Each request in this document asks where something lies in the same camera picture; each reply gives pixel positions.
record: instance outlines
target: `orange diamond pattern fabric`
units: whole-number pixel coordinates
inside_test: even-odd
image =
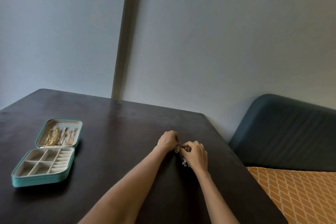
[[[336,224],[336,173],[247,169],[289,224]]]

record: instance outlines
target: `teal jewelry box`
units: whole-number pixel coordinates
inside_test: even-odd
[[[14,187],[26,187],[64,180],[70,171],[83,122],[49,120],[36,139],[38,148],[29,151],[12,172]]]

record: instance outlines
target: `right hand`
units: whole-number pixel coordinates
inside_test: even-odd
[[[191,152],[187,152],[184,149],[187,146],[191,148]],[[200,144],[198,141],[186,142],[181,145],[180,153],[186,159],[196,175],[199,172],[208,172],[208,153],[204,149],[203,144]]]

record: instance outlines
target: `white wall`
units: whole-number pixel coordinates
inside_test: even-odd
[[[140,0],[121,98],[229,139],[265,93],[336,108],[336,0]]]
[[[0,109],[40,88],[111,97],[124,0],[0,0]]]

